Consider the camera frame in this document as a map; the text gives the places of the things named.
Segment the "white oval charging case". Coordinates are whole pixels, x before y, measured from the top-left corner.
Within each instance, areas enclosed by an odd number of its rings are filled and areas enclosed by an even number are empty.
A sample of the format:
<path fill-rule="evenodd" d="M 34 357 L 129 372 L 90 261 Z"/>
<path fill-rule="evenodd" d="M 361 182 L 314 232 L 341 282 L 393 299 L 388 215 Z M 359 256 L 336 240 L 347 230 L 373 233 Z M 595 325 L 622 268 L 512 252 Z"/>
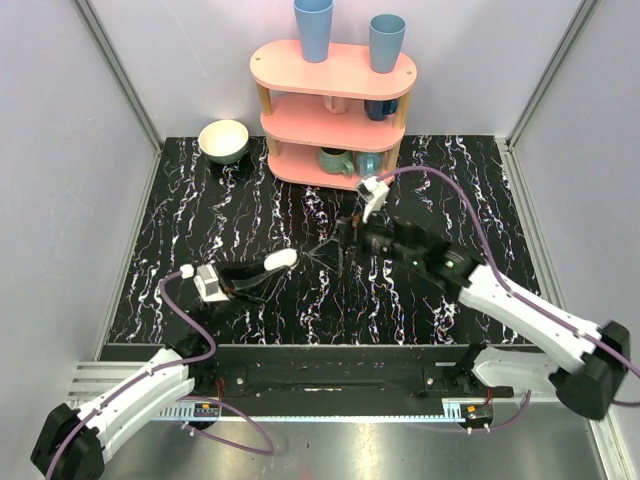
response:
<path fill-rule="evenodd" d="M 298 261 L 298 253 L 293 248 L 286 248 L 268 254 L 263 266 L 266 271 L 274 271 L 279 268 L 292 268 Z"/>

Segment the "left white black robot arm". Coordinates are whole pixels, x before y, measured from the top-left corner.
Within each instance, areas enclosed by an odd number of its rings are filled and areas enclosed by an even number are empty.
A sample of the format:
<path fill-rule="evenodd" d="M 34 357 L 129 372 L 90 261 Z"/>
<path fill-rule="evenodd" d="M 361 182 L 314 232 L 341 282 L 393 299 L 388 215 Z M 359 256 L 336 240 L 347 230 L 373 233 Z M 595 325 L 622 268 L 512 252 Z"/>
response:
<path fill-rule="evenodd" d="M 181 266 L 158 284 L 162 302 L 191 328 L 159 349 L 132 375 L 80 407 L 50 411 L 30 455 L 47 479 L 97 479 L 117 450 L 163 409 L 187 396 L 219 394 L 213 357 L 216 341 L 168 294 L 172 281 L 190 280 L 200 299 L 217 309 L 264 304 L 296 265 L 297 253 L 279 250 L 254 261 Z"/>

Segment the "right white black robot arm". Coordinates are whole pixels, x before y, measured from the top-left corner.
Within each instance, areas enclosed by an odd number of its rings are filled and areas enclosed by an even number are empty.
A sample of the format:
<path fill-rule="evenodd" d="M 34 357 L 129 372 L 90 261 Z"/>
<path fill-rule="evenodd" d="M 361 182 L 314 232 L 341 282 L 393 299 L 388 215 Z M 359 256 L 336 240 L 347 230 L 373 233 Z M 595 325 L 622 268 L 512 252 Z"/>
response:
<path fill-rule="evenodd" d="M 417 225 L 343 218 L 309 255 L 336 273 L 348 260 L 391 260 L 537 347 L 535 353 L 472 347 L 453 374 L 463 395 L 476 396 L 487 387 L 554 391 L 569 410 L 601 420 L 630 369 L 626 327 L 615 321 L 600 326 L 563 311 L 494 271 L 476 253 Z"/>

